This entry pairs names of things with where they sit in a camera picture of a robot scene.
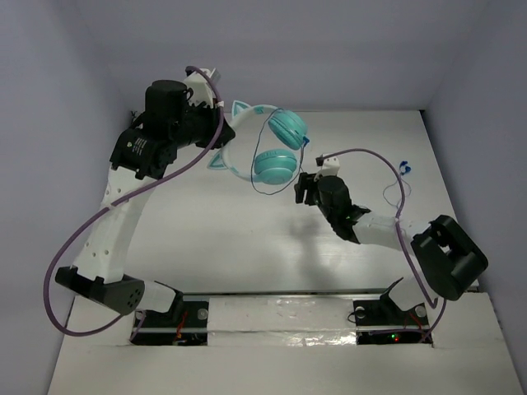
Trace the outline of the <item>teal cat-ear headphones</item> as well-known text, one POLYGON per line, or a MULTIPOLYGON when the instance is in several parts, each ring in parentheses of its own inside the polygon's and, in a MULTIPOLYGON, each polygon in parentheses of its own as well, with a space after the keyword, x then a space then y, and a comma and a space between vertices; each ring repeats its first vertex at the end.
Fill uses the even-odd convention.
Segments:
POLYGON ((229 170, 235 177, 252 184, 287 185, 300 169, 309 144, 308 127, 296 113, 273 105, 249 105, 235 100, 231 106, 231 127, 236 130, 251 118, 266 115, 261 129, 268 129, 285 147, 260 152, 254 150, 251 168, 244 173, 231 160, 226 144, 208 162, 210 170, 229 170))

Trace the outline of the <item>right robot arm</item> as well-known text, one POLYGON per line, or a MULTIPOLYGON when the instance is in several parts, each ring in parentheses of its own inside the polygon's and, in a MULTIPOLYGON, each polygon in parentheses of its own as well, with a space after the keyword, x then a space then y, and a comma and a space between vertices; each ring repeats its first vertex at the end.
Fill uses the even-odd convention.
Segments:
POLYGON ((294 190, 296 203, 318 207, 340 239, 403 253, 412 276, 385 292, 380 313, 389 323, 401 322, 419 304, 458 300, 488 268, 486 255, 450 216, 419 222, 379 215, 353 204, 335 175, 302 173, 294 190))

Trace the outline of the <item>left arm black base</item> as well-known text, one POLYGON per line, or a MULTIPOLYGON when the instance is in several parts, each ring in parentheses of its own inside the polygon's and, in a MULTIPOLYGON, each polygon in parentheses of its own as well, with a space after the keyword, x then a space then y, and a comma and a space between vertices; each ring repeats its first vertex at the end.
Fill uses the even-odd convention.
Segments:
POLYGON ((177 291, 165 313, 137 311, 129 341, 135 346, 206 346, 209 299, 177 291))

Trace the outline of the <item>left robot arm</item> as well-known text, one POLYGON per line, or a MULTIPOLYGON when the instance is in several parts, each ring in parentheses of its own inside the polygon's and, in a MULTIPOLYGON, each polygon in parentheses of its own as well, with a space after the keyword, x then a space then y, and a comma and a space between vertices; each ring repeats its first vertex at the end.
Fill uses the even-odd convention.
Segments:
POLYGON ((179 151, 216 149, 234 137, 222 119, 221 101, 206 78, 157 80, 145 92, 144 110, 120 133, 110 156, 100 210, 86 224, 91 233, 74 262, 54 267, 47 281, 125 316, 154 312, 164 324, 183 314, 182 296, 160 282, 129 276, 125 264, 142 211, 179 151))

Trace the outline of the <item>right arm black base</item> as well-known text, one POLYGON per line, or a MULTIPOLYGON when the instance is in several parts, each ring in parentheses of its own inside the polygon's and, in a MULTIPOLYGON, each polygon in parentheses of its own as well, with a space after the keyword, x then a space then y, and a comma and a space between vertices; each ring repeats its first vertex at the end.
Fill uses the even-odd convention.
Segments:
POLYGON ((395 281, 376 299, 356 300, 347 321, 356 326, 359 346, 432 344, 427 334, 430 324, 424 304, 401 310, 389 293, 402 281, 395 281))

